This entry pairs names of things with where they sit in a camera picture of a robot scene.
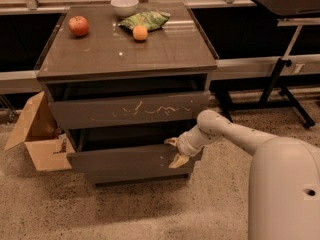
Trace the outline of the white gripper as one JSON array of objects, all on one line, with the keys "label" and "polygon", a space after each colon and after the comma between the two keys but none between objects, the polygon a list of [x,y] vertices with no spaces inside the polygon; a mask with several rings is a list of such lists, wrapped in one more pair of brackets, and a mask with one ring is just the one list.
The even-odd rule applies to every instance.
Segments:
[{"label": "white gripper", "polygon": [[165,144],[171,145],[178,149],[178,152],[169,167],[172,169],[179,168],[189,161],[189,157],[196,156],[200,151],[200,147],[196,147],[191,143],[192,134],[184,132],[178,138],[172,137],[164,141]]}]

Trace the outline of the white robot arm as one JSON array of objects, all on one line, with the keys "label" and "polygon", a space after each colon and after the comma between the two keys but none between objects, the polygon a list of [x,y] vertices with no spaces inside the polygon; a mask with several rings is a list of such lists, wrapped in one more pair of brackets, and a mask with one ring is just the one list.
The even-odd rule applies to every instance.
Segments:
[{"label": "white robot arm", "polygon": [[196,125],[165,142],[179,168],[223,137],[252,156],[248,194],[248,240],[320,240],[320,148],[230,122],[202,111]]}]

